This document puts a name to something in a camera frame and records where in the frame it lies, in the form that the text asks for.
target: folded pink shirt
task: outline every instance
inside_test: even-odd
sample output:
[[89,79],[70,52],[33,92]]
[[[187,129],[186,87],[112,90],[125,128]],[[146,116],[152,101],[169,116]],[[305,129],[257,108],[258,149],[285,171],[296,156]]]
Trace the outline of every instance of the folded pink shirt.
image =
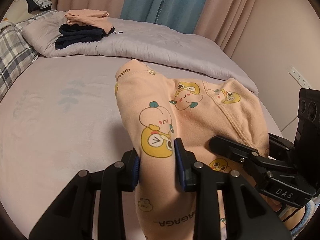
[[69,10],[64,16],[67,18],[67,24],[69,25],[91,25],[103,29],[105,33],[109,33],[113,27],[108,21],[109,13],[107,11],[91,9]]

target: wall socket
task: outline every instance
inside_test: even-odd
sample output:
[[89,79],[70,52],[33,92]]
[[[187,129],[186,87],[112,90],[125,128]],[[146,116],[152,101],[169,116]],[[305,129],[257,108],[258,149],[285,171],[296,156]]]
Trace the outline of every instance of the wall socket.
[[301,76],[294,67],[290,69],[289,74],[292,75],[292,77],[299,83],[302,88],[312,89],[307,80],[303,76]]

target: cartoon character print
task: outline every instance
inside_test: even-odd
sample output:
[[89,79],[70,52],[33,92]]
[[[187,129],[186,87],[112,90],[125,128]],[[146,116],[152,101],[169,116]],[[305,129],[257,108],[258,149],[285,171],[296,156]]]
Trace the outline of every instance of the cartoon character print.
[[138,207],[143,212],[150,212],[153,210],[153,206],[148,198],[140,198],[138,201]]
[[221,102],[229,105],[232,103],[237,103],[240,101],[240,95],[236,92],[228,92],[224,89],[217,89],[214,91],[214,94],[221,99]]
[[174,104],[178,110],[184,110],[188,107],[196,107],[202,98],[200,88],[196,83],[180,82],[177,85],[174,100],[171,100],[170,103]]
[[117,92],[118,92],[118,83],[116,83],[115,85],[115,94],[117,94]]
[[214,171],[230,172],[231,168],[225,159],[219,158],[215,159],[209,164],[209,167]]
[[153,101],[141,111],[139,120],[145,126],[141,134],[143,151],[157,158],[172,155],[171,134],[174,133],[170,113]]

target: pink wall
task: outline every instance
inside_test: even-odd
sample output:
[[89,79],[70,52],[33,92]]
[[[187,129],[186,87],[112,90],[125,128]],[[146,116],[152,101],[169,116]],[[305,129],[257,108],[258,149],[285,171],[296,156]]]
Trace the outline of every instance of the pink wall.
[[[308,0],[256,0],[232,60],[256,83],[283,130],[298,111],[300,86],[288,73],[291,66],[320,90],[320,19]],[[283,135],[293,140],[296,125]]]

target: plaid pillow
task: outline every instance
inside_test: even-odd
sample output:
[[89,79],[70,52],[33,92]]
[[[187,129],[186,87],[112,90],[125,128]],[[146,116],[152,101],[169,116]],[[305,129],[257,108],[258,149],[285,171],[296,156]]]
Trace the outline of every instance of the plaid pillow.
[[16,78],[38,58],[38,52],[22,36],[22,28],[33,20],[47,18],[57,10],[49,10],[0,29],[0,102]]
[[21,42],[13,25],[0,30],[0,101],[33,60],[33,51]]

